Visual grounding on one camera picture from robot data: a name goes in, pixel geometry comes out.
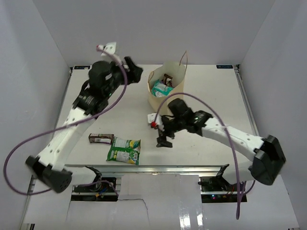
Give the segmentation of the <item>green candy bag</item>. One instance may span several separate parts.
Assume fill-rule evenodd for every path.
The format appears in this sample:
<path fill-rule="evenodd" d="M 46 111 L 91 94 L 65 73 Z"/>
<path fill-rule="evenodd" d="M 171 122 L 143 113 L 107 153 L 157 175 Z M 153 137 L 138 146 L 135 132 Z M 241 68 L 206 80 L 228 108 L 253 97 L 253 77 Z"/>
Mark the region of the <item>green candy bag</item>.
<path fill-rule="evenodd" d="M 139 165 L 141 140 L 114 137 L 106 161 L 118 161 Z"/>

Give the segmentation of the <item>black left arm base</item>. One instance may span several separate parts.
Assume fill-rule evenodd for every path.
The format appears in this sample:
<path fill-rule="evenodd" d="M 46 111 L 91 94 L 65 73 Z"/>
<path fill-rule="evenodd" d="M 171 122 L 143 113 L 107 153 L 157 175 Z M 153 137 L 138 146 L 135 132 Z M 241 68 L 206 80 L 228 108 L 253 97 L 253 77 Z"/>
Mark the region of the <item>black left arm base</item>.
<path fill-rule="evenodd" d="M 116 202 L 120 191 L 120 179 L 116 177 L 102 177 L 101 180 L 108 181 L 91 186 L 75 186 L 72 189 L 71 201 L 86 202 Z"/>

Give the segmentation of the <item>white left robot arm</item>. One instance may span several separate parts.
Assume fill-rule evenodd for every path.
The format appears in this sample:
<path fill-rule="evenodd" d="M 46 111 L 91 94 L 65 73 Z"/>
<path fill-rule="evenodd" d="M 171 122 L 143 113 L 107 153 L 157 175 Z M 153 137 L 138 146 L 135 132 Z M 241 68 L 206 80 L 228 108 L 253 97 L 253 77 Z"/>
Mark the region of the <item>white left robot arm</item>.
<path fill-rule="evenodd" d="M 65 163 L 84 132 L 96 121 L 108 106 L 108 99 L 120 85 L 138 83 L 143 69 L 135 65 L 130 57 L 126 64 L 114 61 L 95 62 L 74 100 L 63 129 L 58 130 L 47 146 L 37 154 L 29 156 L 25 164 L 34 176 L 56 193 L 65 191 L 70 184 L 85 184 L 90 191 L 101 187 L 98 170 L 92 167 L 66 167 Z"/>

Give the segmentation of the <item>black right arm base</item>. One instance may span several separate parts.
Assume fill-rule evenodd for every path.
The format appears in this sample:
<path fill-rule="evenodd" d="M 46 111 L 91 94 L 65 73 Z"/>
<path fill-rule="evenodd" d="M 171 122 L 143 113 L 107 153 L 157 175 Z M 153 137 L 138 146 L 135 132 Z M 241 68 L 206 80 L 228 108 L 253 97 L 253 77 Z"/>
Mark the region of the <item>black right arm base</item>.
<path fill-rule="evenodd" d="M 237 202 L 236 184 L 219 183 L 215 180 L 215 177 L 200 177 L 198 185 L 200 186 L 203 204 Z"/>

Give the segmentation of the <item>teal snack packet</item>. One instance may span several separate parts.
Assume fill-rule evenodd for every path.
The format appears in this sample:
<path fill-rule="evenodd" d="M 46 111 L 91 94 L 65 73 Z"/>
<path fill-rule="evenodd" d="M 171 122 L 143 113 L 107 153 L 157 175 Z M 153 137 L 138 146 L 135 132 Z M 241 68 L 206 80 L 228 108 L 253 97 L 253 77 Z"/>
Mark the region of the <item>teal snack packet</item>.
<path fill-rule="evenodd" d="M 168 96 L 172 90 L 173 87 L 167 86 L 160 80 L 157 80 L 151 89 L 151 93 L 155 97 L 165 97 Z"/>

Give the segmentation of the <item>brown chocolate bar wrapper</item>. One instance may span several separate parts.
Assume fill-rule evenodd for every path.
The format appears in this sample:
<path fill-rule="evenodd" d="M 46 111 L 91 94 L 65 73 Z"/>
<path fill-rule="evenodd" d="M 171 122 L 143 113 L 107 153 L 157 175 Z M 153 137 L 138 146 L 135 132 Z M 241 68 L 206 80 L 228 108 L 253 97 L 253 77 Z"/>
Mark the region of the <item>brown chocolate bar wrapper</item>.
<path fill-rule="evenodd" d="M 114 134 L 93 134 L 88 136 L 90 143 L 112 144 Z"/>

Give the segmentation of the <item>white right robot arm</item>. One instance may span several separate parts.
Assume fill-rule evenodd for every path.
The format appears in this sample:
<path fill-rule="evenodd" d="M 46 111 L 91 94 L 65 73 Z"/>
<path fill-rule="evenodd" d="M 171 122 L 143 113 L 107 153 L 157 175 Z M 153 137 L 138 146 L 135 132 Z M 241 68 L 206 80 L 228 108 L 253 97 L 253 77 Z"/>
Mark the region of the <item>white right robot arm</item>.
<path fill-rule="evenodd" d="M 286 158 L 278 138 L 269 135 L 266 138 L 245 133 L 234 127 L 223 125 L 216 116 L 198 110 L 192 111 L 179 98 L 168 104 L 172 115 L 155 115 L 151 122 L 158 129 L 157 147 L 172 148 L 167 138 L 174 139 L 175 133 L 186 130 L 189 133 L 212 139 L 224 144 L 235 153 L 247 158 L 247 162 L 231 166 L 221 166 L 212 183 L 222 191 L 228 191 L 237 182 L 258 181 L 264 185 L 272 185 L 283 168 Z"/>

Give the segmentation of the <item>dark small candy packet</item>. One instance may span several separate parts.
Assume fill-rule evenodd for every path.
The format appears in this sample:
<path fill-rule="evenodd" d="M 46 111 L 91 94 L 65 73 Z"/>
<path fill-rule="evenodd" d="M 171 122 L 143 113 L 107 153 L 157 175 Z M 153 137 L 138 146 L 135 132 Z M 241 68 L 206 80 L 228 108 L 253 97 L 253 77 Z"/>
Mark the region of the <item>dark small candy packet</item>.
<path fill-rule="evenodd" d="M 168 74 L 164 74 L 163 84 L 173 88 L 173 77 Z"/>

